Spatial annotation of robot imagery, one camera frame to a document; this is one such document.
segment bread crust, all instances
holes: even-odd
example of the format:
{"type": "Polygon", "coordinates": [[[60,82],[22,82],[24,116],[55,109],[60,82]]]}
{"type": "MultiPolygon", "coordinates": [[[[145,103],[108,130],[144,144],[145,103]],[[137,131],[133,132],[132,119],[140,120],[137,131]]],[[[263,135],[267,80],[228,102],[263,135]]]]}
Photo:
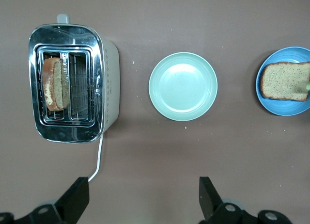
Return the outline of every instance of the bread crust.
{"type": "MultiPolygon", "coordinates": [[[[298,64],[298,65],[304,65],[304,64],[310,64],[310,62],[303,62],[303,63],[291,63],[291,62],[278,62],[278,63],[270,63],[267,66],[265,66],[265,68],[263,69],[263,72],[261,74],[261,78],[260,78],[260,91],[263,97],[265,98],[270,98],[270,99],[276,99],[276,100],[292,100],[292,99],[286,99],[286,98],[277,98],[274,96],[268,96],[266,93],[264,93],[264,88],[263,88],[263,81],[265,79],[265,74],[266,71],[269,67],[271,67],[272,65],[280,65],[280,64],[284,64],[284,65],[290,65],[290,64],[298,64]]],[[[308,97],[306,97],[305,99],[298,99],[297,101],[307,101],[308,97]]]]}
{"type": "Polygon", "coordinates": [[[43,63],[43,71],[42,71],[44,98],[45,98],[46,106],[50,111],[63,110],[57,106],[55,93],[54,93],[54,68],[55,68],[56,62],[61,63],[60,58],[45,59],[43,63]]]}

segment toaster slot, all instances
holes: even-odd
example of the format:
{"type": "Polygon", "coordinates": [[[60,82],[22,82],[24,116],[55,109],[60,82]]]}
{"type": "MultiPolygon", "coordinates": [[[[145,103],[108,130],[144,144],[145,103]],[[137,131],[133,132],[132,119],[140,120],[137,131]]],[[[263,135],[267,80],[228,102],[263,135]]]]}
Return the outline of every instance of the toaster slot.
{"type": "Polygon", "coordinates": [[[87,120],[89,118],[89,78],[87,73],[86,55],[69,53],[71,119],[87,120]]]}
{"type": "MultiPolygon", "coordinates": [[[[61,54],[60,52],[44,52],[43,53],[43,62],[45,59],[48,59],[48,58],[60,58],[61,57],[61,54]]],[[[45,105],[45,110],[44,110],[44,113],[46,113],[46,117],[47,119],[50,119],[50,120],[63,120],[64,119],[64,113],[63,111],[50,111],[46,105],[45,105]]]]}

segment plate rim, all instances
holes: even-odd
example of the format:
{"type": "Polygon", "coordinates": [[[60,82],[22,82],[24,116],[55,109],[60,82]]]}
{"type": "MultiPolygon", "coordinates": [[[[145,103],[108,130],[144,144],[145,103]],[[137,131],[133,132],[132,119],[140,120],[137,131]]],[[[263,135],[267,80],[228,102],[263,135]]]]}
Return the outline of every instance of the plate rim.
{"type": "Polygon", "coordinates": [[[173,120],[173,121],[191,121],[191,120],[195,120],[195,119],[201,117],[202,115],[204,115],[204,114],[212,107],[212,105],[214,104],[214,101],[215,101],[215,99],[216,99],[216,97],[217,97],[217,92],[218,92],[217,75],[216,75],[216,73],[215,73],[215,70],[214,70],[213,67],[211,66],[211,64],[210,64],[206,59],[204,59],[202,56],[200,56],[200,55],[198,55],[198,54],[195,54],[195,53],[192,53],[192,52],[185,52],[185,51],[176,52],[176,53],[170,54],[170,55],[166,56],[165,58],[163,58],[162,60],[160,60],[160,61],[156,64],[156,66],[154,67],[154,69],[152,70],[152,73],[151,73],[151,75],[150,75],[150,79],[149,79],[149,84],[148,84],[148,85],[149,85],[149,97],[150,97],[151,102],[152,102],[153,106],[155,107],[155,109],[156,109],[161,115],[163,115],[164,117],[166,117],[166,118],[168,118],[168,119],[170,119],[170,120],[173,120]],[[153,74],[156,72],[156,69],[159,68],[158,66],[159,66],[163,61],[167,60],[167,59],[170,58],[170,57],[173,57],[173,56],[175,56],[175,55],[178,55],[178,54],[187,54],[187,55],[191,55],[191,56],[200,58],[204,63],[206,63],[206,64],[209,66],[209,68],[211,69],[210,71],[212,72],[212,77],[214,77],[214,81],[215,81],[216,87],[215,87],[215,92],[214,92],[214,97],[213,97],[213,99],[212,99],[212,102],[210,103],[210,105],[208,106],[208,108],[207,108],[206,110],[204,110],[204,112],[200,113],[200,115],[196,115],[194,118],[183,118],[183,119],[181,119],[181,118],[174,118],[174,117],[171,117],[171,116],[169,116],[169,115],[163,114],[163,112],[161,112],[161,110],[158,109],[158,108],[155,106],[154,101],[153,101],[153,96],[152,96],[152,94],[151,94],[151,90],[152,90],[152,89],[151,89],[151,81],[152,81],[152,78],[154,77],[153,74]]]}
{"type": "MultiPolygon", "coordinates": [[[[262,104],[262,106],[263,106],[267,111],[269,111],[269,112],[271,112],[271,113],[273,113],[273,114],[275,114],[275,115],[278,115],[278,116],[294,116],[294,115],[301,114],[301,113],[305,112],[306,110],[308,110],[308,109],[310,108],[310,105],[309,105],[308,108],[306,108],[306,109],[304,109],[303,111],[300,111],[300,112],[295,112],[295,113],[293,113],[293,114],[281,114],[281,113],[278,113],[278,112],[276,112],[276,111],[272,111],[272,110],[270,110],[269,108],[267,108],[267,107],[265,106],[265,104],[262,102],[262,99],[261,99],[260,96],[259,96],[259,95],[262,96],[262,94],[261,94],[261,92],[260,92],[260,88],[259,88],[260,76],[261,76],[261,74],[262,74],[264,68],[265,68],[267,65],[270,64],[270,63],[268,63],[268,64],[264,65],[265,62],[268,61],[268,60],[269,60],[271,57],[273,57],[275,54],[278,54],[279,52],[281,52],[281,51],[283,51],[283,50],[286,50],[286,49],[290,49],[290,48],[292,48],[292,49],[296,49],[296,48],[298,48],[298,49],[303,49],[303,50],[306,50],[306,51],[308,51],[308,52],[310,53],[310,49],[305,48],[305,47],[301,47],[301,46],[289,46],[289,47],[281,48],[281,49],[279,49],[279,50],[273,52],[272,54],[270,54],[270,55],[264,60],[264,62],[262,63],[260,69],[258,70],[257,76],[256,76],[255,89],[256,89],[256,95],[257,95],[258,100],[260,101],[260,103],[262,104]]],[[[282,100],[282,101],[299,102],[299,101],[294,101],[294,100],[282,100]]]]}

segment toaster lever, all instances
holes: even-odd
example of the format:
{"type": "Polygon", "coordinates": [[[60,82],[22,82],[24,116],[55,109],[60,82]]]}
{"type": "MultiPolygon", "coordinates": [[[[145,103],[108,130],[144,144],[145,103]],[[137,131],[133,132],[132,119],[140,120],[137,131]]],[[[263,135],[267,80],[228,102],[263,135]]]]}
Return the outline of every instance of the toaster lever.
{"type": "Polygon", "coordinates": [[[70,24],[70,17],[67,14],[59,14],[57,16],[58,24],[70,24]]]}
{"type": "Polygon", "coordinates": [[[292,224],[273,210],[262,210],[256,218],[235,204],[224,203],[209,177],[200,177],[199,203],[205,218],[199,224],[292,224]]]}
{"type": "Polygon", "coordinates": [[[12,213],[0,213],[1,224],[76,224],[89,203],[87,177],[79,177],[54,205],[42,205],[14,220],[12,213]]]}

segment toast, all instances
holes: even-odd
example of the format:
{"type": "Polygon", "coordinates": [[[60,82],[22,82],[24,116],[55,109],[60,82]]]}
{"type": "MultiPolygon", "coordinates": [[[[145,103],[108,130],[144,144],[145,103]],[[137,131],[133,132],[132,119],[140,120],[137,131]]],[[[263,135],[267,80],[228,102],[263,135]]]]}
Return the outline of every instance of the toast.
{"type": "Polygon", "coordinates": [[[307,101],[310,62],[279,62],[267,65],[260,78],[261,94],[278,100],[307,101]]]}
{"type": "Polygon", "coordinates": [[[44,60],[42,84],[46,106],[50,111],[61,111],[70,104],[69,85],[60,58],[44,60]]]}

